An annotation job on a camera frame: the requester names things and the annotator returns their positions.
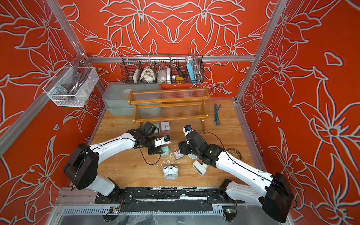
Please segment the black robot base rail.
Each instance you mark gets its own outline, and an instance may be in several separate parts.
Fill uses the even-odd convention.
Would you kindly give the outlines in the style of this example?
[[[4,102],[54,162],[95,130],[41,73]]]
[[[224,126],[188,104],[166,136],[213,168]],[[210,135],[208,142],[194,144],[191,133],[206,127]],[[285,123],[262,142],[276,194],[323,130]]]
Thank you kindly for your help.
[[[217,187],[121,187],[114,197],[97,193],[95,204],[114,204],[121,212],[211,212],[213,206],[244,204]]]

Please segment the mint square alarm clock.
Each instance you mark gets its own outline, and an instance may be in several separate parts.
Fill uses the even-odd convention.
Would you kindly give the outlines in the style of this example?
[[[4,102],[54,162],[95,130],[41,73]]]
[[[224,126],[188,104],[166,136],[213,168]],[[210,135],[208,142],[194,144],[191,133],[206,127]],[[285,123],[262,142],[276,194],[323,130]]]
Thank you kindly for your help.
[[[155,130],[154,130],[154,133],[160,133],[160,125],[159,124],[154,124],[155,126]]]

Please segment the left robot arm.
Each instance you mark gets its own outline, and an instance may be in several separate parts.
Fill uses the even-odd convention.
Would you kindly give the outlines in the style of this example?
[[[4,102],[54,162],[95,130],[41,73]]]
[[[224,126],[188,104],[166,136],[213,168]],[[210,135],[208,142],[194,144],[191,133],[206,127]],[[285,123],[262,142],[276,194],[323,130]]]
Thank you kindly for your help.
[[[148,154],[162,154],[162,146],[171,142],[170,136],[158,137],[158,128],[150,122],[143,127],[131,129],[106,142],[94,145],[82,143],[77,146],[64,167],[64,173],[78,189],[91,189],[110,200],[118,198],[119,186],[109,178],[98,174],[98,165],[106,159],[130,149],[147,148]]]

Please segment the white square alarm clock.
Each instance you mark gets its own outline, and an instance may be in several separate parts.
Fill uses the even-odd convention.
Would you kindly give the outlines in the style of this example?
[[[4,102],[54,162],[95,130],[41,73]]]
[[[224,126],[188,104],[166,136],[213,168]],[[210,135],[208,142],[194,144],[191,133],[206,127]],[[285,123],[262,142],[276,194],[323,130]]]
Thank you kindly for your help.
[[[160,124],[161,131],[170,131],[170,122],[165,121]]]

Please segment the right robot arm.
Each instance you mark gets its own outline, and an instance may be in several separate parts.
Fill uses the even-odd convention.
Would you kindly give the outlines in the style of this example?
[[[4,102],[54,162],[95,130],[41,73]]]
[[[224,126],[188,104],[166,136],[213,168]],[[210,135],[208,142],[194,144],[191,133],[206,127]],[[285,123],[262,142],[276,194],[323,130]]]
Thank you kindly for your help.
[[[281,173],[275,175],[256,169],[232,156],[216,144],[208,144],[190,125],[183,128],[185,141],[178,144],[181,154],[194,154],[198,160],[193,168],[205,176],[208,167],[212,166],[225,171],[250,186],[243,188],[240,184],[226,179],[219,187],[223,195],[234,201],[240,200],[259,206],[272,219],[285,223],[295,196],[288,179]]]

